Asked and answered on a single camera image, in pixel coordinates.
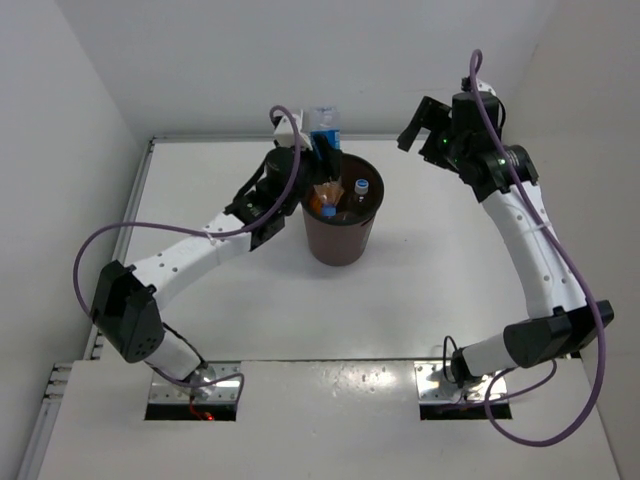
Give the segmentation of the orange plastic bottle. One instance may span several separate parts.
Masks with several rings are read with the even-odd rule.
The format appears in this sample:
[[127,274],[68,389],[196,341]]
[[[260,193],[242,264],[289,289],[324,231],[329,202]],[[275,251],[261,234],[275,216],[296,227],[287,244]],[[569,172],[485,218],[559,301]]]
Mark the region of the orange plastic bottle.
[[344,188],[340,180],[314,185],[309,206],[314,213],[333,218],[337,214],[337,207],[343,195]]

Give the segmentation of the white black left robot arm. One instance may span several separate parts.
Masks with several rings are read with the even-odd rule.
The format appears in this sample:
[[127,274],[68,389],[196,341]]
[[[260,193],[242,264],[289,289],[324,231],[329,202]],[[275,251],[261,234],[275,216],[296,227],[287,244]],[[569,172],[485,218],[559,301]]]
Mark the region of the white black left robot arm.
[[204,392],[225,380],[182,335],[161,319],[179,293],[214,268],[277,235],[312,185],[340,175],[342,152],[322,134],[312,150],[277,146],[232,202],[203,228],[167,249],[100,272],[90,309],[98,331],[128,363],[146,363],[176,387]]

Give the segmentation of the clear bottle white blue cap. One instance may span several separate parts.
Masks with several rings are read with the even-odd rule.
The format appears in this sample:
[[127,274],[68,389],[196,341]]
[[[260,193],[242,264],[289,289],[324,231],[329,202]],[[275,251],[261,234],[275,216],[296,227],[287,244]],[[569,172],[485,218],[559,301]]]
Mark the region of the clear bottle white blue cap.
[[348,195],[344,209],[339,216],[341,221],[350,221],[367,213],[370,200],[369,190],[368,180],[358,179],[355,182],[353,191]]

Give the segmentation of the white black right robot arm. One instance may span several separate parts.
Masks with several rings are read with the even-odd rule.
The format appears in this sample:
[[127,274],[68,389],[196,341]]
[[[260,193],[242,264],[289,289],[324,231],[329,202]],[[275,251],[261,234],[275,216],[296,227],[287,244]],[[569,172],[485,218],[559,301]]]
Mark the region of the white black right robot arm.
[[409,150],[423,129],[429,135],[420,155],[456,173],[496,225],[528,314],[487,340],[456,349],[449,367],[454,382],[464,386],[499,370],[530,368],[589,345],[595,320],[574,273],[544,235],[552,226],[527,150],[509,145],[499,152],[469,92],[454,95],[450,105],[423,98],[397,139],[399,149]]

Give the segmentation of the clear bottle blue label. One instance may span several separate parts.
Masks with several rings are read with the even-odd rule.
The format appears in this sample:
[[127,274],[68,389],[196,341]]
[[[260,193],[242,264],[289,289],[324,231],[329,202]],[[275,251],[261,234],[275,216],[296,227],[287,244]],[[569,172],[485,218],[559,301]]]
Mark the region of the clear bottle blue label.
[[341,148],[341,117],[336,106],[316,106],[309,110],[309,134],[324,135],[332,148]]

